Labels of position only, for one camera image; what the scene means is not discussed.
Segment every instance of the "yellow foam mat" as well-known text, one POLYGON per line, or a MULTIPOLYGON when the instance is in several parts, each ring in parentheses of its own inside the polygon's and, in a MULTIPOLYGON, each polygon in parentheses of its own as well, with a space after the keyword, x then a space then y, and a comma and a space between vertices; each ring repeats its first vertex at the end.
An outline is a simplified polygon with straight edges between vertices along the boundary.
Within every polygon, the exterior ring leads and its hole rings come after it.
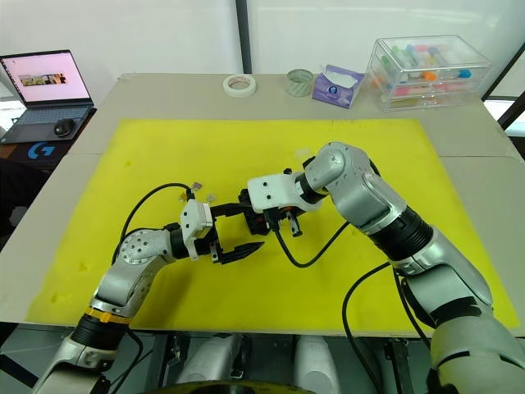
MULTIPOLYGON (((76 206, 54 263, 27 320, 75 324, 109 268, 122 225, 141 197, 167 182, 192 184, 204 201, 236 202, 249 178, 279 173, 339 140, 364 149, 383 178, 429 223, 437 225, 482 272, 495 299, 495 315, 518 326, 500 279, 430 142, 415 120, 163 121, 126 120, 116 131, 76 206)), ((157 193, 130 229, 178 222, 182 190, 157 193)), ((329 199, 299 218, 304 235, 282 233, 299 261, 315 255, 343 222, 329 199)), ((312 267, 299 269, 273 234, 251 236, 241 216, 219 218, 225 250, 265 241, 256 253, 221 266, 209 256, 165 267, 132 326, 172 330, 343 332, 345 292, 363 273, 386 261, 372 242, 347 227, 312 267)), ((349 321, 359 332, 412 332, 390 268, 355 292, 349 321)))

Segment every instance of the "tape roll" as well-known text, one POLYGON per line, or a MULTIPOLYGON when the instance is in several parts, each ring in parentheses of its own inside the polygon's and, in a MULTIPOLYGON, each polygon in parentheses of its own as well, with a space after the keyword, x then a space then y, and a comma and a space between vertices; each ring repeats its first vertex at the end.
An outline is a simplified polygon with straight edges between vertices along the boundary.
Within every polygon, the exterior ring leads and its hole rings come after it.
POLYGON ((255 78, 252 76, 235 74, 225 78, 224 82, 222 82, 222 87, 224 88, 224 92, 230 97, 242 99, 255 93, 257 82, 255 82, 255 78))
POLYGON ((303 97, 312 92, 313 74, 308 70, 297 68, 286 74, 288 78, 288 94, 303 97))

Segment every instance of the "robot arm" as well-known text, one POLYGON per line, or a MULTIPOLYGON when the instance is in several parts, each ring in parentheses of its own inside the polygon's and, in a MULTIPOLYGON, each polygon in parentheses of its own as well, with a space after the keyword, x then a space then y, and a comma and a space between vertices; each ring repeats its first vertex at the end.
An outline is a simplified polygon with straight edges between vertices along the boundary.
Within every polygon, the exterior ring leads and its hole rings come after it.
POLYGON ((414 312, 436 329, 429 388, 520 392, 525 387, 525 351, 493 317, 485 279, 374 167, 362 150, 332 142, 305 162, 304 172, 250 180, 249 198, 275 231, 282 209, 313 211, 329 195, 341 216, 386 254, 404 277, 404 294, 414 312))
POLYGON ((115 263, 99 283, 75 331, 64 339, 32 392, 106 393, 109 381, 101 373, 112 367, 121 339, 163 267, 185 257, 196 260, 203 254, 211 254, 213 262, 229 263, 261 246, 262 242, 254 242, 231 252, 220 247, 215 218, 245 209, 242 204, 211 208, 190 199, 180 215, 180 225, 129 233, 119 244, 115 263))

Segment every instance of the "laptop keyboard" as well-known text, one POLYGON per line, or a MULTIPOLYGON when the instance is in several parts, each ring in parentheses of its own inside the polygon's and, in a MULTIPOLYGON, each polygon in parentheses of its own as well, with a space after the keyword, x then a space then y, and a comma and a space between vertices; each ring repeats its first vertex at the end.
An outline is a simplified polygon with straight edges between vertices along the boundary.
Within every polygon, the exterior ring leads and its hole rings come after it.
POLYGON ((56 123, 61 119, 84 118, 89 107, 30 109, 16 121, 17 125, 35 125, 38 123, 56 123))

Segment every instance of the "gray tabletop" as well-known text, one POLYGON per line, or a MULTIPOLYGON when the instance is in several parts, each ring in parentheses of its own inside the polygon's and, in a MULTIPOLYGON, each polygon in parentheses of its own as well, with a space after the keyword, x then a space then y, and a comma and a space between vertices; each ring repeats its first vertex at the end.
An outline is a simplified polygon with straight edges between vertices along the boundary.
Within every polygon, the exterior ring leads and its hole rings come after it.
MULTIPOLYGON (((346 110, 285 92, 284 76, 255 76, 258 91, 230 98, 224 76, 124 75, 62 160, 0 254, 0 320, 25 321, 69 217, 122 118, 417 118, 441 157, 468 215, 525 322, 525 163, 498 124, 471 97, 460 107, 381 112, 366 90, 346 110)), ((512 330, 525 335, 525 325, 512 330)), ((388 332, 403 336, 406 332, 388 332)))

